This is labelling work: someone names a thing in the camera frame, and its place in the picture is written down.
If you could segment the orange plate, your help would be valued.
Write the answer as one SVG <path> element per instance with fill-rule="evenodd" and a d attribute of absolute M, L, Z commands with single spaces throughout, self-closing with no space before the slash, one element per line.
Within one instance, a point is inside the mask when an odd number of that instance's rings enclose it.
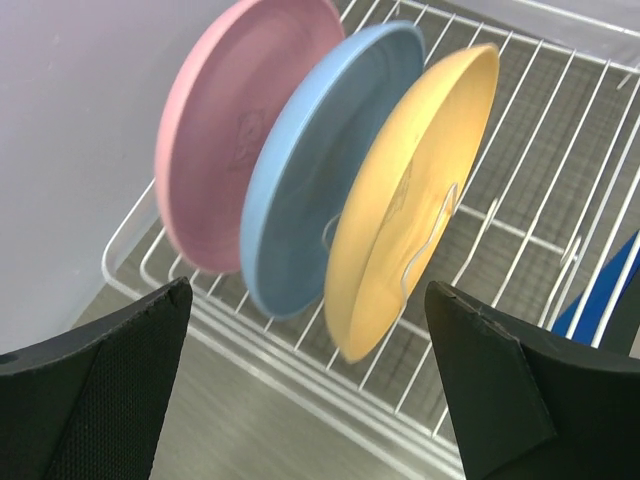
<path fill-rule="evenodd" d="M 488 123 L 499 49 L 458 50 L 394 107 L 351 187 L 324 288 L 329 334 L 349 363 L 402 314 L 451 219 Z"/>

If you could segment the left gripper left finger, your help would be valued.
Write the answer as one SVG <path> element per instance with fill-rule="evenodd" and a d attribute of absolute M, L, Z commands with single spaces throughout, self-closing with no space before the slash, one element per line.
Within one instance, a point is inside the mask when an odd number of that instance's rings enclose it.
<path fill-rule="evenodd" d="M 1 357 L 4 479 L 147 479 L 193 291 L 180 277 Z"/>

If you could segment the blue plate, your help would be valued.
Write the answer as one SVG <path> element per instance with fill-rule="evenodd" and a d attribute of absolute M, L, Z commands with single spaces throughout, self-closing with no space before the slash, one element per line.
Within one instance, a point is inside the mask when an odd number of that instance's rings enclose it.
<path fill-rule="evenodd" d="M 255 164 L 240 224 L 242 276 L 265 316 L 295 316 L 321 295 L 327 227 L 424 62 L 413 22 L 371 25 L 333 47 L 287 101 Z"/>

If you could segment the pink plate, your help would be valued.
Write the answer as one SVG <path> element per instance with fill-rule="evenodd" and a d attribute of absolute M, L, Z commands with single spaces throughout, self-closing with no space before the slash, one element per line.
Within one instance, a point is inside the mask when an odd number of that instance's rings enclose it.
<path fill-rule="evenodd" d="M 188 53 L 161 115 L 154 176 L 165 232 L 193 267 L 239 270 L 242 207 L 266 137 L 344 37 L 330 1 L 237 1 Z"/>

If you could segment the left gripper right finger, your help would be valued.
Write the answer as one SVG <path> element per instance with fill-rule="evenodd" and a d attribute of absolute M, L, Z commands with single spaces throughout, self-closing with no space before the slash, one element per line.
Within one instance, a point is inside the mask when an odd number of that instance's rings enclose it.
<path fill-rule="evenodd" d="M 441 281 L 424 309 L 466 478 L 638 478 L 638 360 Z"/>

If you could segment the blue folder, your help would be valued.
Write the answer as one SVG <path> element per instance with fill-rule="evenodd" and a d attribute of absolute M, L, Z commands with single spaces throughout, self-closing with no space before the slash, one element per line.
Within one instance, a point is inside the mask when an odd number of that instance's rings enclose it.
<path fill-rule="evenodd" d="M 586 302 L 585 308 L 574 332 L 573 340 L 590 345 L 596 333 L 600 317 L 604 314 L 609 297 L 613 293 L 614 287 L 620 277 L 624 264 L 629 256 L 638 231 L 636 231 L 618 252 L 601 269 L 591 294 Z M 614 306 L 622 306 L 618 313 L 612 312 L 607 327 L 604 331 L 599 347 L 609 352 L 629 355 L 635 340 L 638 327 L 638 318 L 623 318 L 623 314 L 630 313 L 632 305 L 639 305 L 637 300 L 625 299 L 626 290 L 631 288 L 633 293 L 639 293 L 639 283 L 634 280 L 634 276 L 639 269 L 639 255 L 633 261 L 630 272 L 623 284 L 621 294 Z"/>

